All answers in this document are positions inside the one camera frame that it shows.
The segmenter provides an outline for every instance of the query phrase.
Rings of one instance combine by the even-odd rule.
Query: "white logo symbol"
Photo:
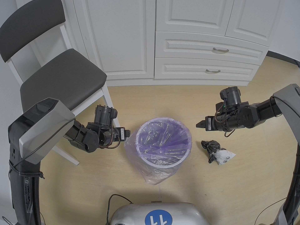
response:
[[[160,218],[160,225],[165,225],[167,223],[167,221],[163,221],[163,216],[162,215],[160,215],[159,218]],[[154,223],[153,216],[150,216],[150,221],[151,221],[151,225],[157,225],[158,224],[157,222]]]

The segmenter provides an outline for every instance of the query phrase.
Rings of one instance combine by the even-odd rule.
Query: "drawer handle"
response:
[[[222,50],[222,49],[216,49],[215,47],[213,48],[214,51],[218,51],[218,52],[223,52],[223,53],[227,53],[229,52],[229,49],[227,50]]]
[[[210,71],[210,70],[206,69],[206,72],[209,72],[209,73],[220,73],[221,70],[218,70],[218,71]]]

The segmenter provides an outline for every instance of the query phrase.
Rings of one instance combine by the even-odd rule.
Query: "translucent purple trash bag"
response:
[[[174,175],[191,148],[189,129],[172,118],[154,118],[125,141],[129,160],[152,185]]]

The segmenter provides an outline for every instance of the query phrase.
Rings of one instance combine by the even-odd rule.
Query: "white drawer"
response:
[[[251,81],[259,65],[196,58],[155,58],[154,78]]]
[[[192,32],[156,32],[155,41],[156,58],[204,58],[261,65],[269,50],[241,39]]]

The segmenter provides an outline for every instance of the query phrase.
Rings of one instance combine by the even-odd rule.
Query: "chair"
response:
[[[0,55],[18,83],[25,112],[37,102],[59,99],[75,116],[100,97],[113,107],[106,85],[106,74],[71,47],[64,26],[61,0],[32,0],[15,11],[0,28]],[[11,57],[44,32],[59,25],[67,50],[53,58],[26,81],[22,81]],[[119,127],[118,119],[114,124]],[[53,150],[72,163],[79,161],[57,146]]]

